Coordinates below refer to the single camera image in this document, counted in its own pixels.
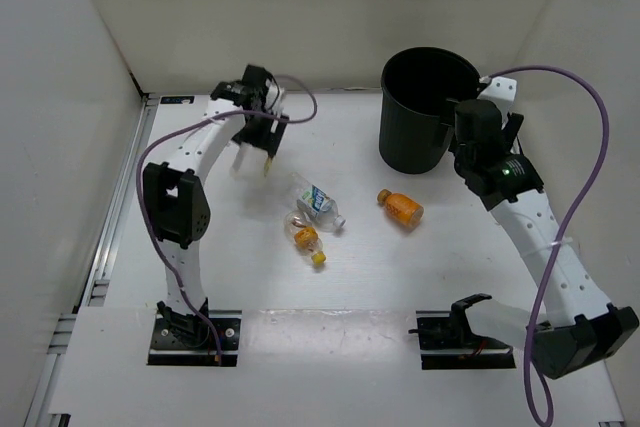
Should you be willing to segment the clear bottle with blue label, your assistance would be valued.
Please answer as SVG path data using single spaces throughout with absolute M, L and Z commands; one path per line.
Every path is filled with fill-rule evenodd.
M 346 219 L 340 214 L 338 204 L 332 197 L 298 173 L 292 173 L 290 179 L 289 195 L 293 197 L 295 206 L 315 226 L 329 232 L 344 227 Z

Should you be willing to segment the small clear bottle yellow cap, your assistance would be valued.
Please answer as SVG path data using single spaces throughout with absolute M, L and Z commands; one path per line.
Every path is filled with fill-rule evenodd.
M 326 254 L 319 234 L 307 216 L 298 210 L 292 211 L 284 219 L 284 230 L 297 251 L 314 268 L 321 268 L 326 262 Z

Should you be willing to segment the orange juice bottle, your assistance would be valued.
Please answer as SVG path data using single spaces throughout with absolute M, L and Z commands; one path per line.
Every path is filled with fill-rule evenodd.
M 377 195 L 378 204 L 386 214 L 407 230 L 413 230 L 421 221 L 424 207 L 402 193 L 394 193 L 388 189 Z

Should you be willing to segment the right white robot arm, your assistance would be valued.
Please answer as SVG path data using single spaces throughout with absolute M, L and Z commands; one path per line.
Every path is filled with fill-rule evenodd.
M 441 349 L 476 352 L 485 345 L 521 348 L 544 377 L 558 379 L 616 353 L 639 327 L 591 280 L 565 239 L 532 162 L 512 150 L 524 121 L 486 99 L 453 109 L 456 173 L 507 233 L 538 287 L 530 311 L 473 294 L 451 305 Z

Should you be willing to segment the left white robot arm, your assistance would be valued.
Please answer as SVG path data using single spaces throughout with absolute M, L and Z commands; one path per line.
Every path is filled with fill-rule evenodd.
M 240 147 L 235 169 L 249 146 L 265 152 L 268 161 L 275 157 L 289 119 L 282 100 L 275 76 L 263 67 L 247 65 L 241 79 L 215 87 L 200 124 L 178 149 L 142 171 L 144 207 L 154 238 L 170 263 L 167 297 L 159 309 L 182 315 L 174 332 L 188 347 L 202 345 L 210 333 L 207 319 L 196 314 L 208 313 L 199 265 L 199 241 L 211 221 L 206 177 L 231 143 Z

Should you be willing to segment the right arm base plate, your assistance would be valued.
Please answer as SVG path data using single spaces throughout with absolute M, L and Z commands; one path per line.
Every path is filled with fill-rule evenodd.
M 460 327 L 450 312 L 417 311 L 408 330 L 418 339 L 423 370 L 515 369 L 513 348 Z

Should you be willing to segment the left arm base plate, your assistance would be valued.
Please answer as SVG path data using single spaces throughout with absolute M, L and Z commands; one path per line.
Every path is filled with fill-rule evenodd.
M 156 315 L 147 355 L 150 366 L 236 367 L 241 337 L 242 312 L 218 310 L 210 312 L 210 320 L 219 336 L 217 350 L 209 329 L 193 340 L 179 333 L 160 314 Z

